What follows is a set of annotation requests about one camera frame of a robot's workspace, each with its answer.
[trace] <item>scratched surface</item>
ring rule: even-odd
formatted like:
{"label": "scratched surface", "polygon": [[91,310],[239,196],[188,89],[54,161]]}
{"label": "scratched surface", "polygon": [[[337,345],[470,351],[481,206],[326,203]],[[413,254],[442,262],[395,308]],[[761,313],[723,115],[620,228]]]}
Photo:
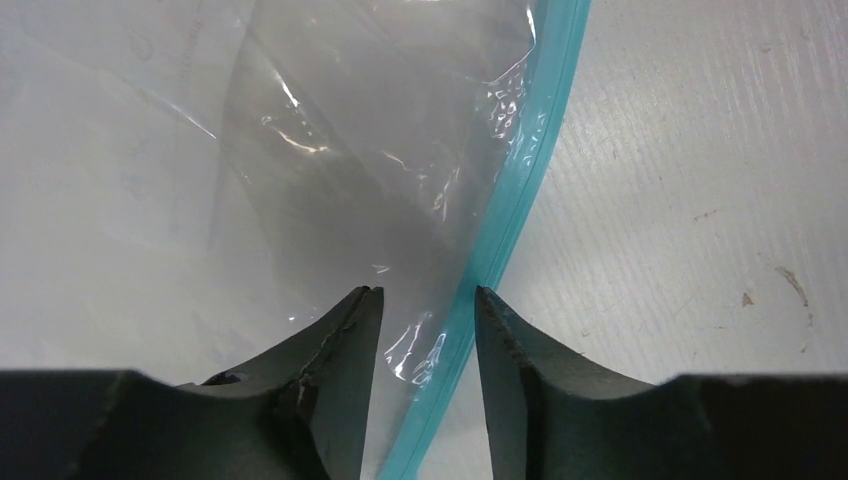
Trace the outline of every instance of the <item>scratched surface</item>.
{"label": "scratched surface", "polygon": [[[500,293],[589,358],[848,370],[848,1],[595,0]],[[420,478],[491,478],[475,362]]]}

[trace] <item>teal strip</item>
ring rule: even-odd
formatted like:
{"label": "teal strip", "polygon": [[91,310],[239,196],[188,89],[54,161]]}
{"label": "teal strip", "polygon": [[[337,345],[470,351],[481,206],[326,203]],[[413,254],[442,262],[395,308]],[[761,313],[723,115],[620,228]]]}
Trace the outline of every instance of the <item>teal strip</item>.
{"label": "teal strip", "polygon": [[529,59],[527,100],[486,211],[477,243],[445,321],[441,361],[418,391],[380,480],[414,480],[474,345],[474,291],[500,283],[556,145],[590,0],[541,0]]}

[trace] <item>ziplock bag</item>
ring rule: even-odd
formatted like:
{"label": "ziplock bag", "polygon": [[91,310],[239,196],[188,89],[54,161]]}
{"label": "ziplock bag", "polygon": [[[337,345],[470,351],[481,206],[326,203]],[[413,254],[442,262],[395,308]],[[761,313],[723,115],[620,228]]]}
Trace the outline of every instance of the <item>ziplock bag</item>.
{"label": "ziplock bag", "polygon": [[469,285],[497,283],[550,157],[587,8],[3,2],[2,366],[197,381],[384,286],[363,468],[413,475],[470,351]]}

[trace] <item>white surface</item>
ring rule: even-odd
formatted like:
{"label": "white surface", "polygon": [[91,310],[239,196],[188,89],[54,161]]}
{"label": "white surface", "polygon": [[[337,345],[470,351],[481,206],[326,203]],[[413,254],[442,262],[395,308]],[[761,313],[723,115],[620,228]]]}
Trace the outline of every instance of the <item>white surface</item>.
{"label": "white surface", "polygon": [[[848,1],[595,0],[501,295],[650,382],[848,370],[846,85]],[[476,369],[419,478],[491,478]]]}

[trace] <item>clear plastic film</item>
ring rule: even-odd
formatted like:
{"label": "clear plastic film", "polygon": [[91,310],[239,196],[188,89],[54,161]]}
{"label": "clear plastic film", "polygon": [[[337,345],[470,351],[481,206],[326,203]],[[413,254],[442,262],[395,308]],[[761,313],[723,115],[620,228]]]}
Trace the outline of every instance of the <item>clear plastic film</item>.
{"label": "clear plastic film", "polygon": [[3,2],[0,367],[198,381],[383,286],[376,476],[455,341],[479,237],[514,242],[483,224],[526,123],[540,9]]}

